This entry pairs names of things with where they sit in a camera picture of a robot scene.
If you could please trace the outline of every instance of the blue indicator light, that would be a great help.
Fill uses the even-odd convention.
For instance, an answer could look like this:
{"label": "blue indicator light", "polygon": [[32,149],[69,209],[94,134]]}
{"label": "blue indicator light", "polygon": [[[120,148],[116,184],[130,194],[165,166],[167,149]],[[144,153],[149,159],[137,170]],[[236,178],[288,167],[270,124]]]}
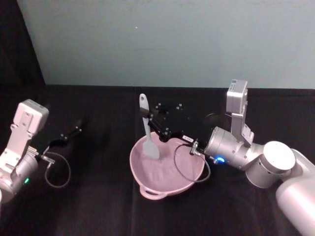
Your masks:
{"label": "blue indicator light", "polygon": [[224,160],[222,157],[220,157],[220,156],[217,157],[216,160],[219,161],[219,162],[221,162],[221,163],[224,163],[224,162],[225,162],[225,160]]}

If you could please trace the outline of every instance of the light blue wall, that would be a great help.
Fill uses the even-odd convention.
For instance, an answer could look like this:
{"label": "light blue wall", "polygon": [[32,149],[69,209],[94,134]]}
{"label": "light blue wall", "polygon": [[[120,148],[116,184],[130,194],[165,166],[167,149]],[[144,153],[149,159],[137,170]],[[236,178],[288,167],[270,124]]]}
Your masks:
{"label": "light blue wall", "polygon": [[48,84],[315,88],[314,0],[18,0]]}

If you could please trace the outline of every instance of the pink plastic bowl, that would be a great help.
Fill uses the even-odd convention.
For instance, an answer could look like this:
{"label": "pink plastic bowl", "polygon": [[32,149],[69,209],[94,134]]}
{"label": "pink plastic bowl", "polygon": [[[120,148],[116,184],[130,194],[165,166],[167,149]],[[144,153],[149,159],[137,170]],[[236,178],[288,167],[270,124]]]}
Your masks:
{"label": "pink plastic bowl", "polygon": [[[138,140],[130,153],[131,171],[140,185],[142,196],[150,200],[160,200],[189,189],[194,183],[178,173],[173,161],[175,148],[183,141],[170,139],[163,143],[155,132],[151,133],[151,137],[159,149],[159,160],[149,159],[143,155],[142,144],[146,141],[146,136]],[[180,147],[176,152],[176,163],[187,178],[197,180],[202,174],[204,162],[200,157],[190,155],[189,151],[189,147]]]}

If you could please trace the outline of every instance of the black table surface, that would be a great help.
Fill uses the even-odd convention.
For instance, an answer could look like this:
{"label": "black table surface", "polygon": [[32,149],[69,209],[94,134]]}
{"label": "black table surface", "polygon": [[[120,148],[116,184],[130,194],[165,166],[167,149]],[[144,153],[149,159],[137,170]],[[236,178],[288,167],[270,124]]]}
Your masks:
{"label": "black table surface", "polygon": [[[50,104],[35,148],[72,127],[81,117],[88,127],[68,147],[58,149],[71,164],[64,189],[43,181],[45,164],[11,202],[2,205],[1,235],[34,236],[299,236],[277,207],[275,191],[258,189],[245,173],[230,166],[211,166],[207,182],[186,192],[150,201],[140,195],[129,153],[144,135],[139,94],[150,104],[182,103],[197,117],[225,109],[226,88],[132,88],[47,86],[0,87],[0,150],[10,136],[19,102]],[[315,91],[249,89],[247,125],[254,142],[286,143],[315,163]]]}

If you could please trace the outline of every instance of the white spatula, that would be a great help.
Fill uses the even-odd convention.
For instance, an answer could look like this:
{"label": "white spatula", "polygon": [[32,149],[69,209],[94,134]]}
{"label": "white spatula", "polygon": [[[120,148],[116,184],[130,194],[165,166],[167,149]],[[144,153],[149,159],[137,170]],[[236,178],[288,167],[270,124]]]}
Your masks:
{"label": "white spatula", "polygon": [[[149,103],[148,103],[147,97],[143,93],[140,94],[139,104],[141,108],[144,108],[147,110],[149,109]],[[143,119],[144,129],[147,135],[147,140],[142,145],[143,153],[148,158],[157,160],[159,159],[159,151],[158,151],[158,147],[151,141],[151,130],[148,125],[149,119],[148,118],[142,118],[142,119]]]}

